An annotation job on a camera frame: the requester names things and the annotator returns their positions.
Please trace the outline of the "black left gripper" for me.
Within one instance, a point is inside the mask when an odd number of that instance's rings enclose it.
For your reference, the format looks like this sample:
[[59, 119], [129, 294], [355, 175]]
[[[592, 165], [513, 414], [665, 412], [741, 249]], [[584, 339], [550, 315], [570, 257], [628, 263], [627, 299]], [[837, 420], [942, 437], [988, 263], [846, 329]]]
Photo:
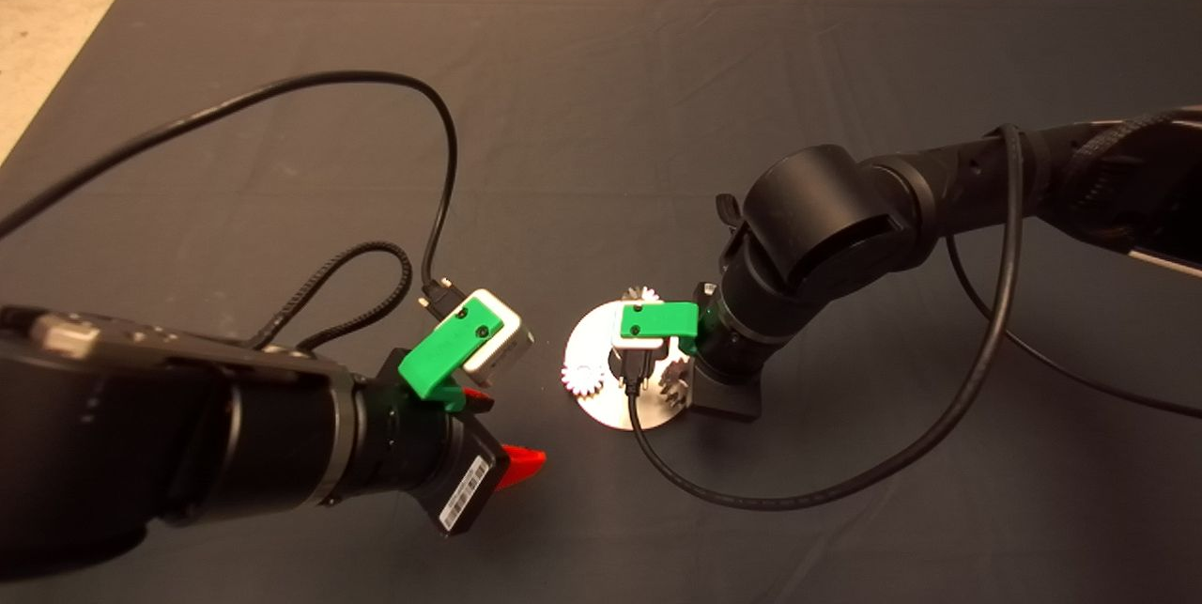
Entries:
[[496, 488], [536, 475], [547, 454], [501, 444], [481, 416], [490, 395], [463, 387], [462, 411], [421, 399], [400, 377], [407, 348], [394, 348], [368, 385], [368, 487], [398, 491], [426, 513], [439, 534], [460, 535], [484, 511]]

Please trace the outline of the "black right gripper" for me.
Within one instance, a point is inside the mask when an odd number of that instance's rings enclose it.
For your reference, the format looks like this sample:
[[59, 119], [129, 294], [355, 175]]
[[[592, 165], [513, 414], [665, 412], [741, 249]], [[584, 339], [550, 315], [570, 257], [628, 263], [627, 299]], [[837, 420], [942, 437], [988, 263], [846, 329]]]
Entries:
[[752, 424], [763, 411], [763, 348], [728, 321], [718, 284], [700, 282], [690, 408], [714, 418]]

